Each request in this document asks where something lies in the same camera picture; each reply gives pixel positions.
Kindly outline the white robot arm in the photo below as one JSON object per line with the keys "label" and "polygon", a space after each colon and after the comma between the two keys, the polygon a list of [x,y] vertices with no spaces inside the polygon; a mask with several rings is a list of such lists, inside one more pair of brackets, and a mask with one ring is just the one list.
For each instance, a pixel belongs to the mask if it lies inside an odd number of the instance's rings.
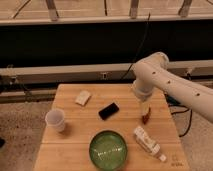
{"label": "white robot arm", "polygon": [[213,89],[168,72],[168,63],[168,56],[163,52],[137,61],[133,65],[135,96],[142,102],[147,101],[157,87],[213,123]]}

